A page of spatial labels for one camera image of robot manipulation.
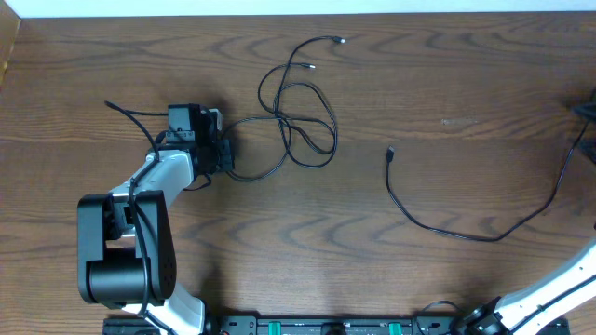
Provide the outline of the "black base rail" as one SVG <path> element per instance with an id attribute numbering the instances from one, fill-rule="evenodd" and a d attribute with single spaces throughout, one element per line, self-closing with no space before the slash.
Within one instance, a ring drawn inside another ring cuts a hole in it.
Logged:
<path id="1" fill-rule="evenodd" d="M 499 314 L 489 314 L 494 303 L 474 310 L 470 315 L 429 314 L 430 305 L 411 317 L 264 317 L 258 315 L 223 315 L 209 317 L 202 333 L 220 335 L 408 335 L 408 334 L 522 334 L 517 326 L 507 329 Z M 104 319 L 104 335 L 195 334 L 178 330 L 170 322 L 149 316 Z M 567 319 L 559 317 L 535 334 L 571 334 Z"/>

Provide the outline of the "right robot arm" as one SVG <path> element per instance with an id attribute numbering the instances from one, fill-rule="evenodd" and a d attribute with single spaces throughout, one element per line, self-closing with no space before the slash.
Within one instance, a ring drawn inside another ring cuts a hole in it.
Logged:
<path id="1" fill-rule="evenodd" d="M 533 285 L 497 297 L 454 326 L 455 334 L 534 335 L 595 297 L 595 240 Z"/>

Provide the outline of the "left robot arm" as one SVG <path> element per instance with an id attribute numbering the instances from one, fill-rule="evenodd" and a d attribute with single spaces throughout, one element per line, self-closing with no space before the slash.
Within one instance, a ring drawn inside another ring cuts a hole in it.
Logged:
<path id="1" fill-rule="evenodd" d="M 199 177 L 234 166 L 223 116 L 200 104 L 171 104 L 168 127 L 150 138 L 142 166 L 105 194 L 77 205 L 81 298 L 135 314 L 158 334 L 217 334 L 206 303 L 177 280 L 168 209 Z"/>

